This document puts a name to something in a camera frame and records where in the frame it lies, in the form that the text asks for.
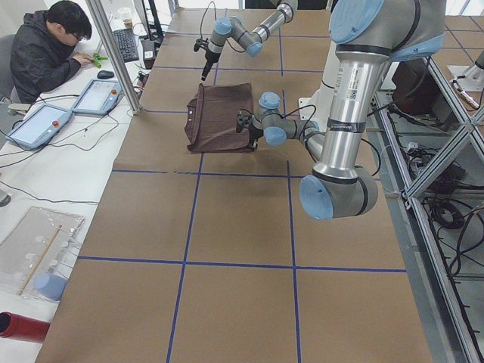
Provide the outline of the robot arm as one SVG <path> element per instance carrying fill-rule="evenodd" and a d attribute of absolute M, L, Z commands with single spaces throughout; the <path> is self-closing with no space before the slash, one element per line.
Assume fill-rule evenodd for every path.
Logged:
<path fill-rule="evenodd" d="M 371 99 L 392 62 L 435 54 L 444 27 L 444 1 L 339 1 L 329 25 L 339 65 L 325 131 L 281 116 L 274 92 L 260 97 L 247 126 L 250 144 L 263 137 L 271 146 L 288 139 L 304 145 L 315 165 L 299 199 L 311 218 L 359 216 L 375 205 L 376 183 L 355 163 Z"/>
<path fill-rule="evenodd" d="M 249 31 L 237 17 L 217 18 L 210 37 L 204 39 L 201 36 L 194 45 L 194 51 L 205 51 L 206 64 L 201 73 L 201 80 L 205 81 L 213 65 L 219 62 L 225 43 L 229 39 L 233 39 L 251 57 L 257 56 L 262 50 L 262 43 L 294 19 L 298 4 L 298 1 L 293 0 L 278 1 L 273 13 L 252 31 Z"/>

